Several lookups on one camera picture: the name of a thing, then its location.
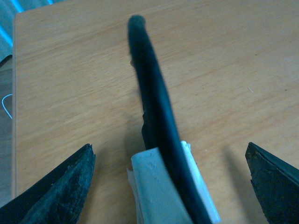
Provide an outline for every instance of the blue light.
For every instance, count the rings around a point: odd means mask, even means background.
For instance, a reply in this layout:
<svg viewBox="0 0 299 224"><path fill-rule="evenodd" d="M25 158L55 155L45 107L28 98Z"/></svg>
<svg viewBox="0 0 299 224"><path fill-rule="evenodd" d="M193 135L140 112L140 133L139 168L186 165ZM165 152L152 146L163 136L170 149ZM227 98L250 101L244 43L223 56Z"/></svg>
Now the blue light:
<svg viewBox="0 0 299 224"><path fill-rule="evenodd" d="M13 46L13 40L11 39L10 35L3 29L2 26L0 26L0 35L4 38L4 40L12 47Z"/></svg>
<svg viewBox="0 0 299 224"><path fill-rule="evenodd" d="M14 5L14 7L17 9L17 11L18 11L19 13L24 12L23 7L21 6L21 4L19 3L18 0L10 0L10 1L11 1L11 3Z"/></svg>

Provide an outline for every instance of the black wire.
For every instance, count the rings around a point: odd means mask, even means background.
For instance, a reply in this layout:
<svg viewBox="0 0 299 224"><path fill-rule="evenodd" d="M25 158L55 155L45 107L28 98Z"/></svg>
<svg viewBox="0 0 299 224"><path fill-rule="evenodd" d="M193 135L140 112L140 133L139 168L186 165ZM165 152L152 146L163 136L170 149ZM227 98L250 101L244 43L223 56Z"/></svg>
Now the black wire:
<svg viewBox="0 0 299 224"><path fill-rule="evenodd" d="M128 42L141 90L147 125L166 169L195 224L211 224L182 149L162 74L140 15L128 21Z"/></svg>

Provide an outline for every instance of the white wire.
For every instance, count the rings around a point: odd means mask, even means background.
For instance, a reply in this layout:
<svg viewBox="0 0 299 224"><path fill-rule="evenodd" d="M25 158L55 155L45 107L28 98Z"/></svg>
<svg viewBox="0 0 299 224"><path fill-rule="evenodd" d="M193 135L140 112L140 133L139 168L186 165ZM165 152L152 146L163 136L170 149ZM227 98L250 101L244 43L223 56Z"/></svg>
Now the white wire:
<svg viewBox="0 0 299 224"><path fill-rule="evenodd" d="M9 96L12 96L12 94L8 94L8 95L6 95L5 97L2 98L2 106L3 106L4 110L5 110L5 112L6 112L6 113L9 115L9 117L12 119L12 116L11 116L10 113L7 111L7 109L6 109L6 107L4 106L4 103L3 103L3 101L5 100L5 98L6 98L6 97L9 97Z"/></svg>

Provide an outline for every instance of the wood grain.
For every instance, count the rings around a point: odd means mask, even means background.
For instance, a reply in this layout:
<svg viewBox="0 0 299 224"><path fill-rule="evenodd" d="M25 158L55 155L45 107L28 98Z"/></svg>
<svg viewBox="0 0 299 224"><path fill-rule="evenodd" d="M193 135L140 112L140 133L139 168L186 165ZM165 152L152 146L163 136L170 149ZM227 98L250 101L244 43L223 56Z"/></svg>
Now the wood grain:
<svg viewBox="0 0 299 224"><path fill-rule="evenodd" d="M144 146L127 21L141 14L223 223L267 223L244 155L252 141L299 167L298 12L295 0L70 0L18 14L17 194L90 143L80 223L136 223L126 168Z"/></svg>

